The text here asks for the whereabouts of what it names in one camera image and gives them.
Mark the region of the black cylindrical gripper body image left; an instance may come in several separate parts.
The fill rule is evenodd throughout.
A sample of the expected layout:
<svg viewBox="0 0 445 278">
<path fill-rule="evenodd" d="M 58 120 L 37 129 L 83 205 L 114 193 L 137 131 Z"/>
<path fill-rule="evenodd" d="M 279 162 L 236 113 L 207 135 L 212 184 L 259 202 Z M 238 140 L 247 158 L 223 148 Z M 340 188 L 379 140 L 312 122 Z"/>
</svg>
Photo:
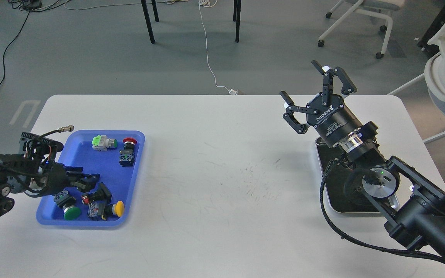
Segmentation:
<svg viewBox="0 0 445 278">
<path fill-rule="evenodd" d="M 51 169 L 46 172 L 42 178 L 38 178 L 37 181 L 39 188 L 41 188 L 37 193 L 37 197 L 57 194 L 65 188 L 72 186 L 66 174 L 65 165 L 61 163 L 55 163 Z"/>
</svg>

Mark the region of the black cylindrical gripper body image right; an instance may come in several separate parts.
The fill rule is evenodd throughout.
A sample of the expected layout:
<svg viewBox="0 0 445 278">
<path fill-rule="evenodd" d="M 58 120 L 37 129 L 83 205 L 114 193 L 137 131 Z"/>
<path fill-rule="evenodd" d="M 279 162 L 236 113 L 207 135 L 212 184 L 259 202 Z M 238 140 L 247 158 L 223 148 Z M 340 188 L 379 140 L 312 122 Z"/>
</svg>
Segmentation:
<svg viewBox="0 0 445 278">
<path fill-rule="evenodd" d="M 356 116 L 344 104 L 340 95 L 329 94 L 328 102 L 320 94 L 307 106 L 316 110 L 307 115 L 307 123 L 316 129 L 323 141 L 330 147 L 340 145 L 343 149 L 355 149 L 363 144 L 355 132 L 362 126 Z"/>
</svg>

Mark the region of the black robot arm image left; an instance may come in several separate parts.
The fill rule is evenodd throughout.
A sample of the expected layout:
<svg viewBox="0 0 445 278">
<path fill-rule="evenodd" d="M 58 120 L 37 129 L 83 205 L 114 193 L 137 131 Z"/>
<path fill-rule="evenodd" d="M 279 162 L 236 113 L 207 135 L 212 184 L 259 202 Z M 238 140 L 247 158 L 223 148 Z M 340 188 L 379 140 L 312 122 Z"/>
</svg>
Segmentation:
<svg viewBox="0 0 445 278">
<path fill-rule="evenodd" d="M 83 167 L 56 162 L 56 154 L 64 146 L 48 138 L 50 134 L 73 130 L 73 125 L 66 125 L 41 135 L 23 132 L 18 154 L 0 154 L 0 217 L 14 207 L 15 201 L 9 194 L 20 192 L 32 198 L 58 195 L 57 205 L 64 210 L 65 218 L 79 216 L 76 200 L 66 197 L 64 190 L 76 187 L 81 192 L 89 192 L 95 188 L 100 174 L 87 174 Z"/>
</svg>

